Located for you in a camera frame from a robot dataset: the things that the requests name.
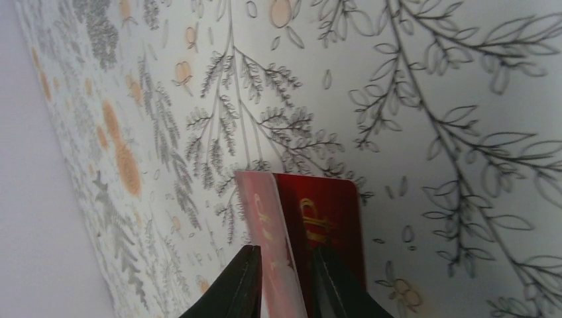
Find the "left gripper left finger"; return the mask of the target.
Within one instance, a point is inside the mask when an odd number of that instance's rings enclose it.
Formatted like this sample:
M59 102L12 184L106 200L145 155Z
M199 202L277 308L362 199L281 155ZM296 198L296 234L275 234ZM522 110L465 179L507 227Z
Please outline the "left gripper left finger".
M261 249L248 244L180 318L259 318L261 303Z

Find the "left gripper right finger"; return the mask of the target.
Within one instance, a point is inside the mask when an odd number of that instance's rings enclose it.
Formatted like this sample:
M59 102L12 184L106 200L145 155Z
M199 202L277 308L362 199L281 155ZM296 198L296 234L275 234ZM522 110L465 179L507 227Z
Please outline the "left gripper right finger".
M328 246L313 250L313 317L392 318Z

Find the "red credit card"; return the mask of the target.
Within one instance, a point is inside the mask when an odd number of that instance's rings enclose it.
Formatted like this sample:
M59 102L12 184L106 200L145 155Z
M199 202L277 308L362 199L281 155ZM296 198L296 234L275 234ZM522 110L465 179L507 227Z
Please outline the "red credit card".
M238 170L235 180L253 245L261 249L267 317L307 317L278 186L269 172Z
M313 315L312 250L332 247L353 276L366 284L361 207L350 180L275 174L307 315Z

